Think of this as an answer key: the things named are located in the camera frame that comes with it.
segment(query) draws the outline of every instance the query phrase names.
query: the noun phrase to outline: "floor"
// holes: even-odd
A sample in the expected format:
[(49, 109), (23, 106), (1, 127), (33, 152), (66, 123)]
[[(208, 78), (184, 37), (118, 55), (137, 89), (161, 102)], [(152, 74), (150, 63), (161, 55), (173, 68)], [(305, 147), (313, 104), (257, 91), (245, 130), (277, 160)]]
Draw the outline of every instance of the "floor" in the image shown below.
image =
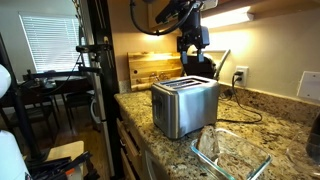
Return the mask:
[[(68, 124), (67, 116), (64, 107), (59, 107), (60, 113), (57, 112), (60, 129), (57, 129), (52, 119), (51, 126), (56, 132), (55, 141), (48, 133), (47, 126), (44, 122), (33, 124), (34, 133), (40, 149), (57, 147), (75, 141), (84, 142), (84, 150), (89, 151), (93, 156), (90, 158), (94, 167), (97, 169), (101, 180), (109, 179), (107, 153), (104, 146), (102, 133), (93, 129), (92, 122), (89, 116), (88, 107), (79, 107), (74, 109), (73, 129), (71, 130)], [(3, 120), (0, 118), (0, 129), (6, 129)], [(15, 129), (16, 138), (20, 146), (22, 154), (28, 154), (28, 147), (24, 143), (24, 139), (18, 128)]]

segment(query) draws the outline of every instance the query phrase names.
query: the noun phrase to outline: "toaster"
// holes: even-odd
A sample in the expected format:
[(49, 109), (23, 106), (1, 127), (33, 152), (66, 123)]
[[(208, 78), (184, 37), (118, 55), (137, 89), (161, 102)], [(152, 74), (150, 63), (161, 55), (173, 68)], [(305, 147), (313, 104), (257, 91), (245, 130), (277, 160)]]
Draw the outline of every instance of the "toaster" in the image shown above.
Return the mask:
[(169, 139), (217, 121), (219, 84), (200, 76), (155, 82), (151, 86), (153, 123)]

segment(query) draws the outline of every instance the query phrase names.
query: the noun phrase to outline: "cable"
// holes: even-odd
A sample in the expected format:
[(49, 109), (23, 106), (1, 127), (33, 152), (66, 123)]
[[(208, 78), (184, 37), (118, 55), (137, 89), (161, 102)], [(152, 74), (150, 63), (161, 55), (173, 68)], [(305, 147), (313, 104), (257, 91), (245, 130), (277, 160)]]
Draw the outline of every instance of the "cable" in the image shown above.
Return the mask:
[(161, 35), (166, 35), (166, 34), (169, 34), (173, 31), (175, 31), (177, 28), (179, 28), (186, 20), (187, 18), (189, 17), (191, 11), (195, 8), (194, 7), (194, 4), (192, 4), (191, 8), (189, 9), (189, 11), (183, 16), (183, 18), (177, 22), (176, 24), (174, 24), (173, 26), (171, 26), (170, 28), (164, 30), (164, 31), (159, 31), (159, 30), (156, 30), (155, 33), (153, 32), (149, 32), (149, 31), (145, 31), (143, 30), (136, 22), (135, 18), (134, 18), (134, 6), (136, 5), (134, 0), (130, 0), (130, 15), (131, 15), (131, 20), (134, 24), (134, 26), (141, 32), (145, 33), (145, 34), (148, 34), (148, 35), (153, 35), (153, 36), (161, 36)]
[(246, 109), (246, 108), (242, 107), (241, 104), (239, 103), (239, 99), (238, 99), (237, 93), (236, 93), (236, 91), (235, 91), (235, 89), (234, 89), (235, 83), (236, 83), (237, 81), (241, 81), (241, 80), (242, 80), (241, 77), (237, 77), (237, 79), (234, 79), (235, 76), (238, 76), (238, 75), (239, 75), (238, 72), (236, 72), (236, 73), (233, 74), (233, 76), (232, 76), (232, 87), (231, 87), (231, 88), (232, 88), (232, 91), (233, 91), (233, 94), (234, 94), (234, 97), (235, 97), (235, 99), (236, 99), (236, 102), (237, 102), (238, 106), (239, 106), (240, 108), (242, 108), (243, 110), (246, 110), (246, 111), (248, 111), (248, 112), (251, 112), (251, 113), (254, 113), (254, 114), (258, 115), (258, 116), (259, 116), (259, 119), (258, 119), (258, 120), (255, 120), (255, 121), (234, 121), (234, 120), (227, 120), (227, 119), (219, 119), (219, 121), (220, 121), (220, 122), (230, 122), (230, 123), (243, 123), (243, 124), (254, 124), (254, 123), (260, 122), (260, 121), (262, 121), (262, 115), (261, 115), (260, 113), (258, 113), (258, 112), (256, 112), (256, 111), (252, 111), (252, 110), (250, 110), (250, 109)]
[(54, 90), (52, 90), (52, 91), (50, 91), (50, 92), (46, 92), (46, 93), (41, 93), (41, 92), (38, 92), (38, 91), (34, 91), (34, 90), (32, 90), (31, 88), (26, 87), (26, 86), (21, 86), (21, 87), (26, 88), (27, 90), (35, 93), (35, 94), (38, 95), (38, 96), (47, 96), (47, 95), (50, 95), (50, 94), (52, 94), (52, 93), (60, 90), (60, 89), (68, 82), (68, 80), (69, 80), (70, 77), (72, 76), (72, 74), (73, 74), (73, 72), (74, 72), (74, 68), (76, 67), (76, 65), (77, 65), (77, 63), (78, 63), (78, 61), (79, 61), (79, 59), (80, 59), (80, 56), (81, 56), (81, 53), (79, 54), (79, 56), (78, 56), (78, 58), (77, 58), (77, 61), (76, 61), (76, 63), (74, 64), (74, 66), (73, 66), (73, 68), (72, 68), (72, 70), (71, 70), (71, 72), (70, 72), (70, 75), (68, 76), (68, 78), (66, 79), (66, 81), (64, 81), (63, 84), (61, 84), (59, 87), (55, 88)]

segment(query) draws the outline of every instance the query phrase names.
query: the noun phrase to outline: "under-cabinet light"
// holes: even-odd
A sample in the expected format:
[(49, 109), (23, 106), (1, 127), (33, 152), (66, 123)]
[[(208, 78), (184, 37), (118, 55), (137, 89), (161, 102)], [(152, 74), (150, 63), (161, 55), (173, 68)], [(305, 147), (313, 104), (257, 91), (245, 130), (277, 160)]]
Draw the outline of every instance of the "under-cabinet light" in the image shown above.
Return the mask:
[(249, 9), (250, 7), (245, 7), (245, 8), (240, 8), (233, 11), (228, 11), (225, 13), (209, 16), (206, 18), (202, 18), (201, 25), (206, 26), (210, 29), (215, 27), (242, 23), (246, 21), (252, 21), (253, 15), (247, 12)]

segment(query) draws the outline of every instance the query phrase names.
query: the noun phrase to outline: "window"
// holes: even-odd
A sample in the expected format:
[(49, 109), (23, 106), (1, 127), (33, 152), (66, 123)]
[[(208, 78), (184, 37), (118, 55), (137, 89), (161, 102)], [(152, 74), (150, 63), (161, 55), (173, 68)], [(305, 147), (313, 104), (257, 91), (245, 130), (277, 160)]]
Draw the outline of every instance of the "window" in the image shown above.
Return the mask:
[(71, 71), (75, 67), (79, 57), (75, 50), (79, 44), (79, 22), (75, 17), (20, 13), (20, 19), (37, 73)]

